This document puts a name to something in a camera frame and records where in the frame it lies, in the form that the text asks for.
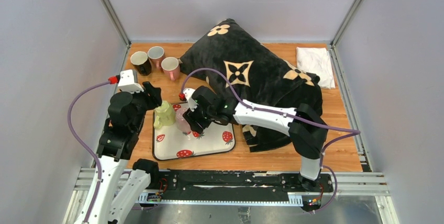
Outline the brown pink mug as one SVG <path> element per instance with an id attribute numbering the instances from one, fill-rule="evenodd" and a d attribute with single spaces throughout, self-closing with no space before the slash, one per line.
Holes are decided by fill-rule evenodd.
<path id="1" fill-rule="evenodd" d="M 165 50 L 161 46 L 151 47 L 147 51 L 147 56 L 157 69 L 162 69 L 161 63 L 165 58 Z"/>

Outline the white folded cloth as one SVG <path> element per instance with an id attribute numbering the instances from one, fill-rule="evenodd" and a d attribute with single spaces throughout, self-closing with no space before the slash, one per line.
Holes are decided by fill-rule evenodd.
<path id="1" fill-rule="evenodd" d="M 305 72 L 316 74 L 318 85 L 324 89 L 335 89 L 331 56 L 326 48 L 296 48 L 296 66 Z"/>

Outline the pink round mug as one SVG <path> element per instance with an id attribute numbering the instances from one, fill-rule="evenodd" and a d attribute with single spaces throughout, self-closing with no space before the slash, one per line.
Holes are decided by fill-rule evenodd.
<path id="1" fill-rule="evenodd" d="M 162 60 L 161 68 L 166 77 L 171 81 L 176 81 L 180 77 L 180 63 L 177 58 L 167 57 Z"/>

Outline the black mug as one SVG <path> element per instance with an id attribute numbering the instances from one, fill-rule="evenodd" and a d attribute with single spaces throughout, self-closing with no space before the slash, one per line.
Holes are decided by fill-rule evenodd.
<path id="1" fill-rule="evenodd" d="M 142 76 L 148 76 L 152 72 L 152 66 L 148 54 L 143 51 L 137 51 L 130 56 L 130 62 L 136 71 Z"/>

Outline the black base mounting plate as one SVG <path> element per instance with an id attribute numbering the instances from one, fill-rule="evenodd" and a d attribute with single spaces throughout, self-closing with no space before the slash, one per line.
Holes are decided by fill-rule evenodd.
<path id="1" fill-rule="evenodd" d="M 329 174 L 311 181 L 297 172 L 163 170 L 158 182 L 136 198 L 142 207 L 159 204 L 296 206 L 321 208 L 324 194 L 335 192 Z"/>

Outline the white strawberry tray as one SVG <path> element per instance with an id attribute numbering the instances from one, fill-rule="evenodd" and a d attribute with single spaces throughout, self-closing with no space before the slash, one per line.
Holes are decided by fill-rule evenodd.
<path id="1" fill-rule="evenodd" d="M 236 144 L 234 127 L 211 124 L 202 134 L 181 132 L 177 124 L 153 128 L 153 157 L 159 161 L 226 153 Z"/>

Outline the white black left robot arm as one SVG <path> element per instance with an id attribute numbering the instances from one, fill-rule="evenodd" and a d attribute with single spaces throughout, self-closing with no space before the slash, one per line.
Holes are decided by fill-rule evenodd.
<path id="1" fill-rule="evenodd" d="M 97 151 L 87 149 L 96 169 L 75 223 L 123 223 L 142 191 L 160 184 L 157 162 L 140 159 L 121 190 L 117 189 L 138 142 L 146 112 L 162 104 L 161 88 L 150 82 L 135 83 L 133 88 L 132 92 L 121 91 L 110 98 Z"/>

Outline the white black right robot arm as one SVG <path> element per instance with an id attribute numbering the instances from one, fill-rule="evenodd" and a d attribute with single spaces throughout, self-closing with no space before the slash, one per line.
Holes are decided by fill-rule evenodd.
<path id="1" fill-rule="evenodd" d="M 325 122 L 306 104 L 278 108 L 255 104 L 239 97 L 223 99 L 206 86 L 186 88 L 179 94 L 187 102 L 183 114 L 192 131 L 203 133 L 211 124 L 252 125 L 271 129 L 289 137 L 302 157 L 297 184 L 305 191 L 320 189 L 322 148 L 327 137 Z"/>

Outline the black floral plush blanket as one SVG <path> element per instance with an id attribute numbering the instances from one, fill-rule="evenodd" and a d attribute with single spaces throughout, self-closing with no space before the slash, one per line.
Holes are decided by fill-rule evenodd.
<path id="1" fill-rule="evenodd" d="M 231 84 L 241 99 L 260 105 L 296 108 L 309 105 L 323 114 L 320 78 L 279 58 L 233 19 L 225 19 L 194 43 L 180 58 L 185 75 L 206 81 L 223 98 L 232 97 Z"/>

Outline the green octagonal mug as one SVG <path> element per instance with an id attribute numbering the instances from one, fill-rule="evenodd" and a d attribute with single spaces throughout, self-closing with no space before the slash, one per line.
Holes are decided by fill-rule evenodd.
<path id="1" fill-rule="evenodd" d="M 175 115 L 173 106 L 168 101 L 163 100 L 161 106 L 154 109 L 154 129 L 159 130 L 162 127 L 175 124 Z"/>

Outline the pink octagonal mug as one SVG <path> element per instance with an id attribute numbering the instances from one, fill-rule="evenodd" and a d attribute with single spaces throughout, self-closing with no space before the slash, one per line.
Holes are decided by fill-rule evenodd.
<path id="1" fill-rule="evenodd" d="M 187 111 L 187 108 L 179 108 L 176 111 L 175 122 L 176 122 L 176 126 L 177 126 L 178 130 L 189 134 L 191 132 L 191 128 L 190 128 L 188 122 L 186 121 L 186 119 L 184 118 L 184 113 L 186 111 Z"/>

